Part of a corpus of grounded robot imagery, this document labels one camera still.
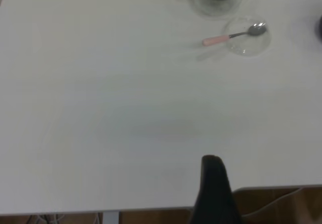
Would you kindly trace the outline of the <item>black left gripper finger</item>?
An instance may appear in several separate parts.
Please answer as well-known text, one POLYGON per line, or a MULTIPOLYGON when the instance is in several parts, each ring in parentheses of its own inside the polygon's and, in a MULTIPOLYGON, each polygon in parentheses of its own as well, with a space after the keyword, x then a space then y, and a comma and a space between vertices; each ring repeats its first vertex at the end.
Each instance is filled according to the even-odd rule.
POLYGON ((193 208, 193 223, 243 223, 220 157, 202 157, 200 189, 193 208))

